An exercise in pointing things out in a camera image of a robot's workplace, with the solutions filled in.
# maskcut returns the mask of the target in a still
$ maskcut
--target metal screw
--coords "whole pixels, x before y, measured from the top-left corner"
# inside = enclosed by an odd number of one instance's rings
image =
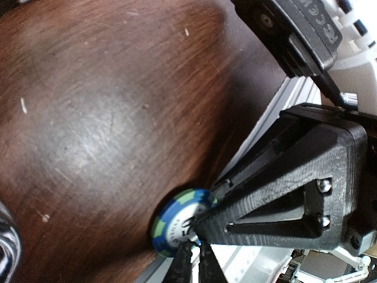
[[[328,193],[332,188],[331,181],[329,179],[317,180],[317,188],[321,193]]]
[[[322,215],[318,216],[318,222],[323,228],[328,227],[331,223],[329,216],[322,216]]]
[[[266,14],[261,14],[260,19],[262,20],[262,23],[266,27],[268,27],[268,28],[272,28],[273,27],[273,21],[272,21],[272,19],[269,16],[267,16]]]

